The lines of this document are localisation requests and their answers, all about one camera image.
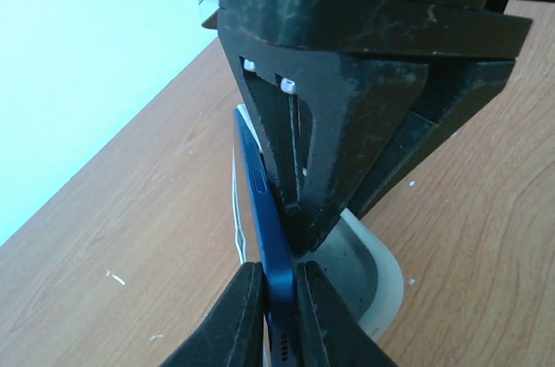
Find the blue smartphone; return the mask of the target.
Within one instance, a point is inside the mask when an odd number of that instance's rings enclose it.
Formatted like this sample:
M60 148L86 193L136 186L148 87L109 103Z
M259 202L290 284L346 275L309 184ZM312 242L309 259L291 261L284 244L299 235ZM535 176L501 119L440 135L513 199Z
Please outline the blue smartphone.
M259 263L263 269L263 365L297 366L296 290L291 255L258 137L243 104L233 110L232 208L239 260Z

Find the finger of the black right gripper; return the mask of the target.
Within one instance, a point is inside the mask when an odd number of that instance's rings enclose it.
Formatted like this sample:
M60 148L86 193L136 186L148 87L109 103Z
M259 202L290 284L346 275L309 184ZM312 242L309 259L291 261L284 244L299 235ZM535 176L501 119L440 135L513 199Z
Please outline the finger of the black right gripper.
M261 43L219 29L291 252L316 250L428 79L424 62Z
M428 80L350 201L363 217L455 130L506 86L514 60L447 58L429 65Z

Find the white phone case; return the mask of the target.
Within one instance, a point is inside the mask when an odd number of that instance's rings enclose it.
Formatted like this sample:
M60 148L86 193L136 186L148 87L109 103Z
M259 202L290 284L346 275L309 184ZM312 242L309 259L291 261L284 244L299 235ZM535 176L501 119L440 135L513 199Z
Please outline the white phone case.
M243 264L259 260L259 256L254 228L247 223L250 205L240 211L238 149L234 147L232 159L232 210L235 246ZM348 208L314 252L294 261L317 262L353 318L374 341L389 328L401 308L404 281L397 259Z

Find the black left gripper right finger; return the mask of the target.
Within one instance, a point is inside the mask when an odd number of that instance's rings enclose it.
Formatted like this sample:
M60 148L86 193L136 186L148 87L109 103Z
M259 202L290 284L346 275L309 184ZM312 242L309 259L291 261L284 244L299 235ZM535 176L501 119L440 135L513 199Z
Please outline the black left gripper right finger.
M391 366L393 360L362 330L321 267L297 265L303 366Z

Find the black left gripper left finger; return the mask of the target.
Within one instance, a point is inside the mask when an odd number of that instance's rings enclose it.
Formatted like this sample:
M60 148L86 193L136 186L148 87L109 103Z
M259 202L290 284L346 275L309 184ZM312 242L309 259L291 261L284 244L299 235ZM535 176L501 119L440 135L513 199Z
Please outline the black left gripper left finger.
M164 366L261 366L264 273L259 263L239 267L205 319Z

